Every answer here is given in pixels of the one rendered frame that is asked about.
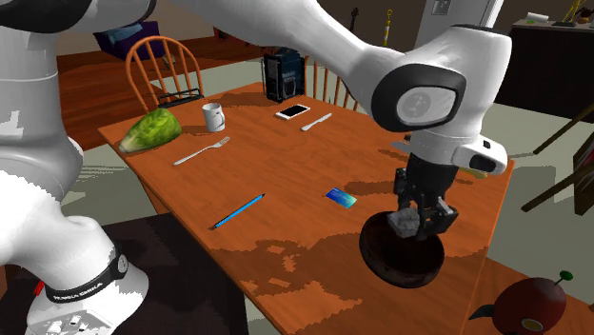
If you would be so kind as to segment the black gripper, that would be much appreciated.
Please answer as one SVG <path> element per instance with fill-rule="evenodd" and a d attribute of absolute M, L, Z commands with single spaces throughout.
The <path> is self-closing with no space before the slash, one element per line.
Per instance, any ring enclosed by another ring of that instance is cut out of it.
<path fill-rule="evenodd" d="M 398 198 L 398 211 L 410 208 L 412 201 L 418 205 L 418 241 L 445 233 L 458 218 L 458 210 L 444 200 L 458 169 L 430 163 L 415 154 L 410 154 L 406 167 L 396 169 L 394 193 Z"/>

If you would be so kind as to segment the grey block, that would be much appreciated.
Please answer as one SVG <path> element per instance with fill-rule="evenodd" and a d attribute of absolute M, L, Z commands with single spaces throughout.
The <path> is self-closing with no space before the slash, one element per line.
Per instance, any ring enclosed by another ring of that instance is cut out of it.
<path fill-rule="evenodd" d="M 420 226 L 420 216 L 413 207 L 407 207 L 387 215 L 390 227 L 400 238 L 409 238 L 417 234 Z"/>

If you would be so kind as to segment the dark brown bowl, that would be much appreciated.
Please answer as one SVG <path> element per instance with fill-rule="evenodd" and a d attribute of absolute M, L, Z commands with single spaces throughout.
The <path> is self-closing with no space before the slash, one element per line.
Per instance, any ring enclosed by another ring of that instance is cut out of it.
<path fill-rule="evenodd" d="M 359 248 L 369 269 L 385 282 L 401 288 L 426 286 L 438 275 L 445 249 L 437 235 L 418 241 L 401 238 L 388 224 L 390 211 L 378 212 L 364 223 Z"/>

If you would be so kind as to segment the blue card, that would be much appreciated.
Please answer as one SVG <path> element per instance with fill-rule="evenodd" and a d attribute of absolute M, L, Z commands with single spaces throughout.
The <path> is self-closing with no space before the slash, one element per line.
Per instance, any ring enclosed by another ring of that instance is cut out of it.
<path fill-rule="evenodd" d="M 351 208 L 357 202 L 357 199 L 355 197 L 337 187 L 331 189 L 326 194 L 326 197 L 345 208 Z"/>

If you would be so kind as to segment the silver knife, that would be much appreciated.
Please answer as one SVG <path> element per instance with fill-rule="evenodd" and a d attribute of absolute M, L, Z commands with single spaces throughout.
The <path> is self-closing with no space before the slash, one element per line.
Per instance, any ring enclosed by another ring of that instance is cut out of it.
<path fill-rule="evenodd" d="M 304 125 L 304 126 L 302 126 L 302 127 L 301 127 L 301 131 L 308 131 L 308 130 L 309 130 L 310 128 L 312 128 L 313 126 L 315 126 L 315 125 L 317 125 L 317 124 L 319 124 L 319 123 L 322 123 L 322 122 L 324 122 L 325 120 L 327 120 L 327 119 L 328 119 L 329 117 L 331 117 L 331 116 L 332 116 L 332 113 L 328 113 L 328 114 L 324 115 L 323 117 L 321 117 L 321 118 L 319 118 L 319 119 L 315 120 L 314 122 L 312 122 L 312 123 L 309 123 L 309 124 L 307 124 L 307 125 Z"/>

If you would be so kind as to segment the orange wooden table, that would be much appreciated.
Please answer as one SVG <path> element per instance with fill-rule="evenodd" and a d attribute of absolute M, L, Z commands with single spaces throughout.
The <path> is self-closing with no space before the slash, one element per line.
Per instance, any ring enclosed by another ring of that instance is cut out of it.
<path fill-rule="evenodd" d="M 173 113 L 183 134 L 125 161 L 280 332 L 463 335 L 508 174 L 457 177 L 446 194 L 460 215 L 442 237 L 445 262 L 427 286 L 401 289 L 377 278 L 359 251 L 366 219 L 397 206 L 394 173 L 406 162 L 393 147 L 397 135 L 310 98 L 303 99 L 309 111 L 281 120 L 258 84 L 214 101 L 226 115 L 224 130 L 206 130 L 201 102 L 181 105 Z M 226 136 L 222 147 L 172 165 Z M 345 208 L 328 199 L 334 187 L 357 202 Z"/>

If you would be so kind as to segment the red round kettle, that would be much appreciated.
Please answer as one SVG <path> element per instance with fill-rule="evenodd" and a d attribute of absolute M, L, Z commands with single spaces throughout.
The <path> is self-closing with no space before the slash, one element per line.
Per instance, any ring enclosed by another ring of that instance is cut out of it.
<path fill-rule="evenodd" d="M 481 305 L 468 320 L 490 318 L 501 335 L 544 335 L 563 317 L 566 295 L 561 281 L 571 281 L 567 270 L 553 281 L 534 277 L 507 287 L 494 304 Z"/>

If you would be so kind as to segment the orange wooden chair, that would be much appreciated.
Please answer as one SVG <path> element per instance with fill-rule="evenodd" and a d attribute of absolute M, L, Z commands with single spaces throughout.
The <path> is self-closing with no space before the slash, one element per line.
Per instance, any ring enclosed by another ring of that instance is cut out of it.
<path fill-rule="evenodd" d="M 131 47 L 125 61 L 126 76 L 144 112 L 158 108 L 157 96 L 187 89 L 204 95 L 200 66 L 180 41 L 149 36 Z"/>
<path fill-rule="evenodd" d="M 313 58 L 305 57 L 305 95 L 334 106 L 364 112 L 364 109 L 347 91 L 344 81 L 327 66 Z"/>

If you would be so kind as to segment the white smartphone with black screen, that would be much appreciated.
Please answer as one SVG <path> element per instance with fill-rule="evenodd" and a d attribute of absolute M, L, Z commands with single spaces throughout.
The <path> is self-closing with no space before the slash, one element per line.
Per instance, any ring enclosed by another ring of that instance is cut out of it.
<path fill-rule="evenodd" d="M 309 107 L 306 107 L 301 104 L 296 104 L 276 112 L 275 116 L 283 120 L 290 120 L 307 111 L 309 111 Z"/>

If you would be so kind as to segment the blue pen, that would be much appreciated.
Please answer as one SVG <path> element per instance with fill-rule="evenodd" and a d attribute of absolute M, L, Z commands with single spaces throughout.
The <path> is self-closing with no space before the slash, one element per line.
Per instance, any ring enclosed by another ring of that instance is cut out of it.
<path fill-rule="evenodd" d="M 254 204 L 256 204 L 257 202 L 259 202 L 260 200 L 262 200 L 264 197 L 266 196 L 265 193 L 259 194 L 258 196 L 254 197 L 253 199 L 251 199 L 250 201 L 248 201 L 247 203 L 241 205 L 239 208 L 235 209 L 234 211 L 232 211 L 229 215 L 227 215 L 226 217 L 224 217 L 223 219 L 219 220 L 216 224 L 212 225 L 211 227 L 209 227 L 209 230 L 214 230 L 222 225 L 224 225 L 226 222 L 228 222 L 229 220 L 231 220 L 232 218 L 236 217 L 237 215 L 239 215 L 241 212 L 243 212 L 244 210 L 246 210 L 247 208 L 253 206 Z"/>

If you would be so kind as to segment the white door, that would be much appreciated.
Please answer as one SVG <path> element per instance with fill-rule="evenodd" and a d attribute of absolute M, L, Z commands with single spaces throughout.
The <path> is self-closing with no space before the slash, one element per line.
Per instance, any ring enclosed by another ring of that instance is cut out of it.
<path fill-rule="evenodd" d="M 439 36 L 454 24 L 492 28 L 504 0 L 426 0 L 414 47 Z"/>

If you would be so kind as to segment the dark cabinet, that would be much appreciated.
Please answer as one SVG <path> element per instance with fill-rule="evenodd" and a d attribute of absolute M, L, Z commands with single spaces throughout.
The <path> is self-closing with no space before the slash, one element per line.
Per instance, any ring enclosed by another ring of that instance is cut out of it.
<path fill-rule="evenodd" d="M 572 119 L 594 103 L 594 28 L 523 19 L 509 36 L 512 53 L 498 104 Z"/>

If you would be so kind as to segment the black radio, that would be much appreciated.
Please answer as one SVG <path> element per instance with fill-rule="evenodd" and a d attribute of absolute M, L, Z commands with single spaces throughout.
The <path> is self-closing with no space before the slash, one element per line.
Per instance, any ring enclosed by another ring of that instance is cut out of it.
<path fill-rule="evenodd" d="M 295 49 L 281 48 L 261 60 L 263 92 L 268 100 L 282 103 L 305 94 L 305 58 Z"/>

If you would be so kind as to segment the white mug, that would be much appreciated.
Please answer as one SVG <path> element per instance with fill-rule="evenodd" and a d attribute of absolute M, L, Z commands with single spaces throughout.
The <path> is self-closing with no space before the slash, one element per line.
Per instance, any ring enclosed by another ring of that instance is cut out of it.
<path fill-rule="evenodd" d="M 208 103 L 202 106 L 202 111 L 205 118 L 205 124 L 208 131 L 218 132 L 226 127 L 226 117 L 223 113 L 222 106 L 218 103 Z"/>

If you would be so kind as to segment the silver fork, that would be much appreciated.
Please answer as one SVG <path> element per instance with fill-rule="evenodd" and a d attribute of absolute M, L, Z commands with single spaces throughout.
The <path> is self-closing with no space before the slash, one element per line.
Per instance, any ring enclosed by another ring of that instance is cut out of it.
<path fill-rule="evenodd" d="M 205 147 L 205 148 L 201 148 L 201 149 L 199 149 L 199 150 L 197 150 L 197 151 L 193 152 L 192 154 L 190 154 L 190 155 L 188 155 L 188 156 L 186 156 L 186 157 L 184 157 L 184 158 L 182 158 L 182 159 L 180 159 L 180 160 L 178 160 L 178 161 L 174 162 L 172 165 L 173 165 L 173 166 L 178 166 L 178 165 L 181 165 L 181 164 L 183 164 L 184 162 L 186 162 L 186 161 L 190 160 L 191 158 L 193 158 L 193 157 L 195 157 L 195 156 L 197 156 L 197 155 L 199 155 L 199 154 L 203 153 L 203 152 L 204 152 L 204 151 L 206 151 L 206 150 L 209 150 L 209 149 L 212 149 L 212 148 L 220 148 L 220 147 L 222 147 L 224 144 L 226 144 L 226 143 L 227 143 L 229 140 L 230 140 L 230 137 L 229 137 L 229 136 L 226 136 L 225 138 L 221 139 L 221 140 L 220 140 L 220 141 L 218 141 L 217 143 L 215 143 L 215 144 L 213 144 L 213 145 L 211 145 L 211 146 Z"/>

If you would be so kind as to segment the dark robot stand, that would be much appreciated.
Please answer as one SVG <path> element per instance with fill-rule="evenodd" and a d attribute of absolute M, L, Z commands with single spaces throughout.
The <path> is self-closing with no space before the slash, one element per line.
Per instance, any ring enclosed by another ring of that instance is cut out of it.
<path fill-rule="evenodd" d="M 171 214 L 0 231 L 0 335 L 249 335 L 244 294 Z"/>

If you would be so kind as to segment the black flat rack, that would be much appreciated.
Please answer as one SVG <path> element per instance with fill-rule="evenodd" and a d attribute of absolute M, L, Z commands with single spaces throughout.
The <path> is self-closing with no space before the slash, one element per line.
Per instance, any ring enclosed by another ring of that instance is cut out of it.
<path fill-rule="evenodd" d="M 157 96 L 158 108 L 171 108 L 202 99 L 204 95 L 199 89 L 187 89 Z"/>

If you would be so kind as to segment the green lettuce head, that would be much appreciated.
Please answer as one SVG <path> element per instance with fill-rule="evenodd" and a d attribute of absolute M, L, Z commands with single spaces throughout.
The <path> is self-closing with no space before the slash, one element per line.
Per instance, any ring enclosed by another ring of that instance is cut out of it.
<path fill-rule="evenodd" d="M 177 118 L 166 108 L 157 108 L 137 121 L 119 144 L 119 150 L 133 153 L 160 147 L 182 133 Z"/>

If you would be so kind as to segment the dark wooden frame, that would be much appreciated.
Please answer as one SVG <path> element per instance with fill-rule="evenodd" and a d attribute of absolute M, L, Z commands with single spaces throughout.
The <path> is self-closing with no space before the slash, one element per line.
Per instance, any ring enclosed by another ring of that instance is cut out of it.
<path fill-rule="evenodd" d="M 569 121 L 559 130 L 557 130 L 542 144 L 536 147 L 532 151 L 532 153 L 534 155 L 537 155 L 540 152 L 542 152 L 545 148 L 550 146 L 553 142 L 559 139 L 563 134 L 565 134 L 568 130 L 570 130 L 573 126 L 575 126 L 578 122 L 582 121 L 586 116 L 588 116 L 592 112 L 594 112 L 594 103 L 590 104 L 571 121 Z M 544 201 L 550 199 L 555 194 L 559 193 L 560 191 L 564 190 L 570 185 L 579 184 L 584 178 L 586 178 L 589 174 L 594 172 L 594 132 L 591 134 L 588 140 L 592 140 L 592 144 L 588 146 L 586 144 L 583 145 L 584 154 L 578 158 L 578 165 L 574 167 L 573 172 L 567 177 L 565 177 L 561 182 L 555 184 L 554 186 L 550 187 L 543 193 L 539 194 L 538 196 L 524 204 L 521 207 L 521 210 L 523 212 L 529 212 L 533 208 L 539 206 Z"/>

